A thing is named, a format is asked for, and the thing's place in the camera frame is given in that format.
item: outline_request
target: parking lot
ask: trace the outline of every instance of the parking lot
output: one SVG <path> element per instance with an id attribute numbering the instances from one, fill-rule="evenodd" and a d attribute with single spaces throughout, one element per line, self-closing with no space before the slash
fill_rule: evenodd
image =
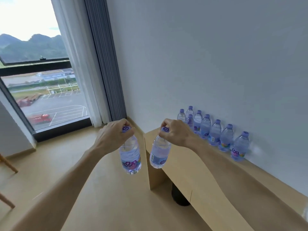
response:
<path id="1" fill-rule="evenodd" d="M 88 115 L 85 99 L 80 90 L 44 95 L 31 106 L 22 107 L 26 117 L 49 114 L 52 121 L 34 125 L 35 130 L 64 123 Z"/>

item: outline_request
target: white sheer curtain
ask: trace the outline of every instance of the white sheer curtain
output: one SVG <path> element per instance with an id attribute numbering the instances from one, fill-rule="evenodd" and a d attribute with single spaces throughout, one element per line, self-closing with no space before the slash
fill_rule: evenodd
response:
<path id="1" fill-rule="evenodd" d="M 94 127 L 108 123 L 110 111 L 84 0 L 51 0 L 59 29 Z"/>

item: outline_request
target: water bottle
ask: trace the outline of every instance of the water bottle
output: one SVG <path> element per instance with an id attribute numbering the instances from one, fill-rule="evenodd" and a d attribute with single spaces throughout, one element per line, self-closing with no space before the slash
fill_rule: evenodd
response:
<path id="1" fill-rule="evenodd" d="M 201 110 L 198 110 L 197 114 L 195 115 L 193 119 L 193 125 L 194 125 L 193 132 L 195 134 L 200 134 L 200 125 L 201 125 L 202 119 L 203 117 L 201 114 Z"/>
<path id="2" fill-rule="evenodd" d="M 186 116 L 184 113 L 184 109 L 180 109 L 179 115 L 177 116 L 178 120 L 182 120 L 184 123 L 186 123 Z"/>
<path id="3" fill-rule="evenodd" d="M 221 134 L 221 125 L 220 125 L 220 120 L 216 119 L 215 123 L 211 126 L 210 133 L 209 133 L 209 138 L 208 142 L 212 146 L 217 146 L 219 142 Z"/>
<path id="4" fill-rule="evenodd" d="M 124 126 L 122 133 L 130 130 L 131 127 Z M 137 138 L 133 135 L 119 148 L 121 162 L 128 174 L 136 174 L 141 168 L 141 158 Z"/>
<path id="5" fill-rule="evenodd" d="M 193 117 L 194 117 L 194 115 L 195 115 L 192 106 L 189 106 L 189 107 L 188 107 L 188 110 L 186 111 L 186 123 L 187 123 L 187 121 L 188 121 L 188 117 L 189 117 L 190 114 L 191 114 Z"/>
<path id="6" fill-rule="evenodd" d="M 161 128 L 161 130 L 169 133 L 168 127 L 163 127 Z M 170 148 L 171 148 L 171 143 L 157 136 L 152 146 L 152 151 L 150 154 L 150 164 L 154 168 L 162 168 L 167 161 Z"/>
<path id="7" fill-rule="evenodd" d="M 192 114 L 188 115 L 187 125 L 193 131 L 193 115 Z"/>
<path id="8" fill-rule="evenodd" d="M 218 143 L 218 148 L 221 151 L 229 151 L 230 150 L 230 144 L 233 140 L 233 125 L 228 124 L 227 128 L 225 128 L 220 135 L 220 141 Z"/>
<path id="9" fill-rule="evenodd" d="M 200 125 L 200 137 L 204 140 L 208 139 L 211 129 L 210 114 L 206 114 Z"/>
<path id="10" fill-rule="evenodd" d="M 242 161 L 249 147 L 249 133 L 243 131 L 240 136 L 234 140 L 231 150 L 231 157 L 235 161 Z"/>

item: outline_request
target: hand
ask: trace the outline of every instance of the hand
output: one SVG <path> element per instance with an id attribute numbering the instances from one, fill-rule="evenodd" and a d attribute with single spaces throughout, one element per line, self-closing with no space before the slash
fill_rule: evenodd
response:
<path id="1" fill-rule="evenodd" d="M 125 133 L 122 133 L 123 126 L 130 126 L 131 129 Z M 104 155 L 121 147 L 126 140 L 134 135 L 134 133 L 135 128 L 133 128 L 129 121 L 126 119 L 109 122 L 98 132 L 92 149 L 101 152 L 101 157 L 103 157 Z"/>
<path id="2" fill-rule="evenodd" d="M 165 119 L 160 128 L 169 126 L 169 133 L 164 131 L 159 132 L 159 136 L 168 142 L 181 147 L 191 148 L 192 142 L 199 139 L 194 132 L 191 131 L 189 126 L 182 120 Z"/>

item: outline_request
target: red vehicle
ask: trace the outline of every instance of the red vehicle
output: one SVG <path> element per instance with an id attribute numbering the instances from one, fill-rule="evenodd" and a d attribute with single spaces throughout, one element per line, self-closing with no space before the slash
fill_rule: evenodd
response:
<path id="1" fill-rule="evenodd" d="M 42 94 L 35 94 L 34 96 L 26 96 L 25 98 L 16 100 L 16 102 L 19 107 L 30 106 L 33 104 L 34 101 L 36 101 L 41 96 Z"/>
<path id="2" fill-rule="evenodd" d="M 27 117 L 27 119 L 32 125 L 49 123 L 52 121 L 52 118 L 50 117 L 49 114 L 32 115 Z"/>

